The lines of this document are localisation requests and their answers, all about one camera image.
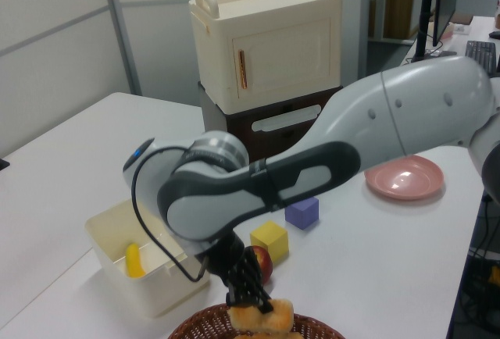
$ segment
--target toy block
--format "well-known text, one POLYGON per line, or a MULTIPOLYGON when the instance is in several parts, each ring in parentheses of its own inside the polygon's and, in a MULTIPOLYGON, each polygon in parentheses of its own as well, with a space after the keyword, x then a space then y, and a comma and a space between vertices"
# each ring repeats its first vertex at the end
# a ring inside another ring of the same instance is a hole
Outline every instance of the toy block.
POLYGON ((250 243, 267 249, 275 263, 288 253, 288 231, 270 220, 250 233, 250 243))
POLYGON ((285 208, 284 218, 287 222, 304 230, 320 218, 320 202, 315 197, 296 202, 285 208))

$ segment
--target black stand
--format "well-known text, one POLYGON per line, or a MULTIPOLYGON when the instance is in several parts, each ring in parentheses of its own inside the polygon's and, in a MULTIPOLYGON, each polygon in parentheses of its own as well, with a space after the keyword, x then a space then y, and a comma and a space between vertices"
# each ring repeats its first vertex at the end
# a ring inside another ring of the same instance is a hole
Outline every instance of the black stand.
POLYGON ((425 59, 456 55, 456 52, 440 52, 439 54, 425 53, 425 45, 427 43, 427 33, 429 31, 429 20, 430 17, 432 16, 432 12, 430 10, 431 6, 432 6, 432 0, 422 0, 422 5, 420 7, 419 31, 416 35, 415 55, 412 58, 412 62, 419 62, 420 60, 425 60, 425 59))
POLYGON ((0 171, 6 167, 9 167, 9 166, 10 166, 10 163, 8 163, 7 161, 4 161, 3 159, 0 159, 0 171))

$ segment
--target white plastic bin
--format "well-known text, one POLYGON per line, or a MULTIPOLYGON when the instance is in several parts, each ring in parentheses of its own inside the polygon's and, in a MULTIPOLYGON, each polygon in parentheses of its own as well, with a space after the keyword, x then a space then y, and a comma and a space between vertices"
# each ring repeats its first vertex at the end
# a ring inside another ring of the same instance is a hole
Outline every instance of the white plastic bin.
POLYGON ((339 87, 341 0, 191 0, 200 81, 225 114, 339 87))
MULTIPOLYGON (((141 216, 148 229, 191 275, 198 275, 200 263, 187 256, 166 232, 160 219, 142 205, 141 216)), ((85 230, 99 262, 115 289, 128 305, 147 317, 156 317, 182 302, 209 281, 208 273, 197 283, 189 281, 173 262, 154 244, 139 224, 131 200, 90 218, 85 230), (141 249, 141 264, 146 275, 131 278, 125 267, 125 251, 130 243, 141 249)))

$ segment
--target keyboard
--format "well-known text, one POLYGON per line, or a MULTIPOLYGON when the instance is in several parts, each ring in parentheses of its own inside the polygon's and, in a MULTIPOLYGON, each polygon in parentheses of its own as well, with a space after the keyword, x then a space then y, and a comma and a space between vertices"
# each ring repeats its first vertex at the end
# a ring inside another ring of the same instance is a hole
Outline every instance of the keyboard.
POLYGON ((466 56, 478 62, 488 75, 492 75, 495 73, 497 69, 495 43, 484 41, 467 41, 466 56))

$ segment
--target wicker basket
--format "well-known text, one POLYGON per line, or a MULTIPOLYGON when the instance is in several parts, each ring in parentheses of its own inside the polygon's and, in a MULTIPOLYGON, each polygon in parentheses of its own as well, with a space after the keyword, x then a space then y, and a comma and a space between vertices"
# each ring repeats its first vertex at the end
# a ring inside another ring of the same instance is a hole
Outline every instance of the wicker basket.
MULTIPOLYGON (((231 326, 227 310, 226 304, 203 309, 186 319, 169 339, 233 339, 240 334, 250 334, 231 326)), ((299 314, 294 314, 291 330, 301 333, 305 339, 345 339, 324 323, 299 314)))

